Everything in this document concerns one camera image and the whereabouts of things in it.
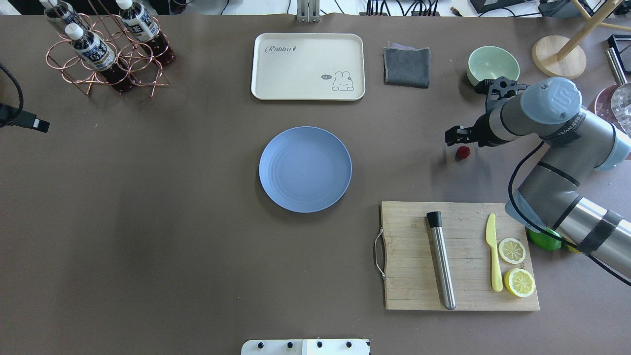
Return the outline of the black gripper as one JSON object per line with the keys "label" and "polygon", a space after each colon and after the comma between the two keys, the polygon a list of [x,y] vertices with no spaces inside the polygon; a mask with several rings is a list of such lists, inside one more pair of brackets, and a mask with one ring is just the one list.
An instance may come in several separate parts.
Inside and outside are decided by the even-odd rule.
{"label": "black gripper", "polygon": [[446,145],[478,142],[479,147],[493,147],[516,139],[518,135],[506,128],[503,123],[502,109],[512,97],[528,87],[527,84],[520,84],[504,76],[480,81],[475,87],[475,92],[486,95],[485,114],[478,118],[473,127],[453,126],[446,130]]}

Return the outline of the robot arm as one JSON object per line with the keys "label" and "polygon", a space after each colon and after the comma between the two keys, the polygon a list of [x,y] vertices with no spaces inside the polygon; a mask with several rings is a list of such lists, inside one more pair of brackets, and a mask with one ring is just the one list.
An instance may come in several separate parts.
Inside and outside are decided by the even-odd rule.
{"label": "robot arm", "polygon": [[500,77],[476,86],[486,94],[486,112],[468,128],[445,132],[449,146],[476,142],[499,146],[536,134],[549,148],[518,189],[509,188],[505,211],[533,231],[557,232],[577,251],[610,273],[630,276],[630,223],[577,193],[592,171],[606,171],[630,154],[630,138],[582,106],[566,78],[532,86]]}

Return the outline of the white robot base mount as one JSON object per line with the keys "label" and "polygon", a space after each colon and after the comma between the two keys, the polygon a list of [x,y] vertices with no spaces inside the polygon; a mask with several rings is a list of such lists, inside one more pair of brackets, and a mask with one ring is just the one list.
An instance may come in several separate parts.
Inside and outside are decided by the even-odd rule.
{"label": "white robot base mount", "polygon": [[370,355],[370,341],[359,338],[266,339],[245,341],[242,355]]}

